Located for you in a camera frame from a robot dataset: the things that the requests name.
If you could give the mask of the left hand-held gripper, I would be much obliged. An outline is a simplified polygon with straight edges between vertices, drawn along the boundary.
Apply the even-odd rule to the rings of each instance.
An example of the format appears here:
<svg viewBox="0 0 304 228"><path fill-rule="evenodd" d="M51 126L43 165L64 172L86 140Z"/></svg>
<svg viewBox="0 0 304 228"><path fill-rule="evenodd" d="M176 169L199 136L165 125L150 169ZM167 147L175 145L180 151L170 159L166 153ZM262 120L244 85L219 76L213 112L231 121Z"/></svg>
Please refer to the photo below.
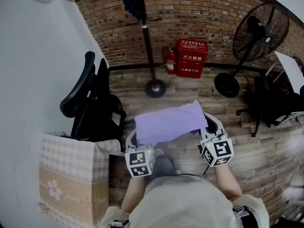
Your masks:
<svg viewBox="0 0 304 228"><path fill-rule="evenodd" d="M131 177L151 175L155 164L154 148L152 146L138 148L136 129L129 134L125 145L125 162Z"/></svg>

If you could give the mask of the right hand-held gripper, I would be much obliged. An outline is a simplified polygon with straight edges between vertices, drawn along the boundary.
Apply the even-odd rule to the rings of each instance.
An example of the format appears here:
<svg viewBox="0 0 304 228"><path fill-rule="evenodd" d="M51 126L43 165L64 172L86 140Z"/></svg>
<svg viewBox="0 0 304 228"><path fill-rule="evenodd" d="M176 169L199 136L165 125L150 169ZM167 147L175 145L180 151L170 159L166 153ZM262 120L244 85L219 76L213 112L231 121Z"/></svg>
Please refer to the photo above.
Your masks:
<svg viewBox="0 0 304 228"><path fill-rule="evenodd" d="M208 126L200 129L199 152L210 167L227 164L234 156L232 140L219 119L208 113L204 115Z"/></svg>

